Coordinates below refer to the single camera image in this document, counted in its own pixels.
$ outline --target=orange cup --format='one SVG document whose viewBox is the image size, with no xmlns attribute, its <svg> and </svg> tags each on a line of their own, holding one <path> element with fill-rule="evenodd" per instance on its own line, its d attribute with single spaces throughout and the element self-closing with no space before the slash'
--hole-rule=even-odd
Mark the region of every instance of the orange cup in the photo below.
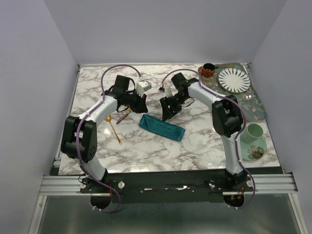
<svg viewBox="0 0 312 234">
<path fill-rule="evenodd" d="M 205 77 L 212 77 L 215 73 L 215 66 L 211 63 L 205 63 L 198 69 L 198 72 Z"/>
</svg>

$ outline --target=mint green cup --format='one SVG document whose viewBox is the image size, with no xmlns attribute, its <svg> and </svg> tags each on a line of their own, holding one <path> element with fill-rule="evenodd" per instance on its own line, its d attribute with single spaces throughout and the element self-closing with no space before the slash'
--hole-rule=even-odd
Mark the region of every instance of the mint green cup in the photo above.
<svg viewBox="0 0 312 234">
<path fill-rule="evenodd" d="M 259 124 L 252 123 L 243 131 L 241 140 L 245 143 L 251 143 L 263 136 L 263 129 Z"/>
</svg>

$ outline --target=green saucer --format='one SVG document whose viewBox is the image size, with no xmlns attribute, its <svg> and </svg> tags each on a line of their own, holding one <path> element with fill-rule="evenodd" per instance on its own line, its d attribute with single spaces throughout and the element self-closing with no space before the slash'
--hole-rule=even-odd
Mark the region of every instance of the green saucer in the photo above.
<svg viewBox="0 0 312 234">
<path fill-rule="evenodd" d="M 252 143 L 245 143 L 240 140 L 240 148 L 243 160 L 255 161 L 264 156 L 267 151 L 267 143 L 263 136 Z"/>
</svg>

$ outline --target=striped plate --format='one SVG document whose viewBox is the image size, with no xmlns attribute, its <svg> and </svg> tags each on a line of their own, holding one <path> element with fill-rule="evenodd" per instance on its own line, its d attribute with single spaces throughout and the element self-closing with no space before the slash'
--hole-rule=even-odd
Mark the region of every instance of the striped plate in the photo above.
<svg viewBox="0 0 312 234">
<path fill-rule="evenodd" d="M 219 84 L 230 93 L 239 94 L 250 87 L 249 76 L 242 70 L 226 68 L 219 73 Z"/>
</svg>

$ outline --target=golden spoon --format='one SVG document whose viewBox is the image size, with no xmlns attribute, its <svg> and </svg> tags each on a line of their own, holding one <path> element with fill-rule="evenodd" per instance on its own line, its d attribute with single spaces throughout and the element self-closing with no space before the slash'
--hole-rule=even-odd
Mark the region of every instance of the golden spoon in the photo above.
<svg viewBox="0 0 312 234">
<path fill-rule="evenodd" d="M 116 133 L 116 131 L 115 131 L 115 129 L 114 129 L 112 123 L 111 123 L 111 120 L 112 120 L 112 116 L 111 116 L 111 115 L 108 115 L 108 116 L 106 117 L 106 119 L 105 119 L 106 122 L 109 122 L 109 123 L 111 124 L 111 126 L 112 126 L 112 128 L 113 128 L 113 130 L 114 130 L 114 133 L 115 133 L 115 135 L 116 135 L 116 137 L 117 137 L 117 140 L 118 140 L 118 142 L 119 142 L 119 145 L 121 145 L 121 144 L 122 144 L 122 143 L 121 143 L 121 140 L 120 140 L 119 137 L 117 136 L 117 133 Z"/>
</svg>

